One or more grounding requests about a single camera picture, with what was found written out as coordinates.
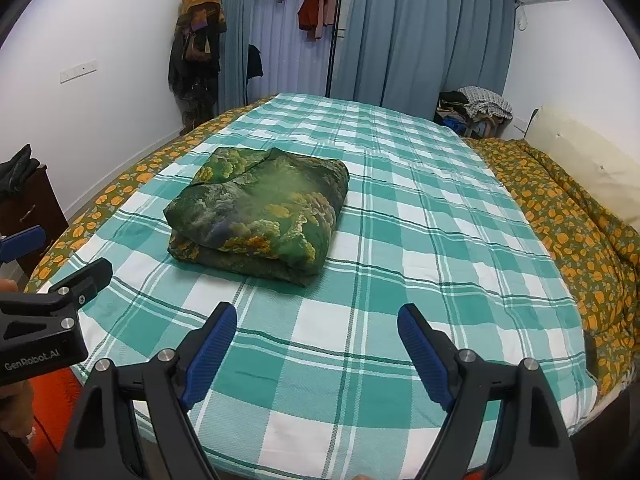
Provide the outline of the left hand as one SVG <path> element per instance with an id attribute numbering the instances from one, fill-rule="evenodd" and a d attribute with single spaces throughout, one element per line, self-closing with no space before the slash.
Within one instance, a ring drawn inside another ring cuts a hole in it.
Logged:
<path id="1" fill-rule="evenodd" d="M 0 428 L 14 438 L 27 438 L 34 424 L 34 389 L 28 380 L 0 389 Z"/>

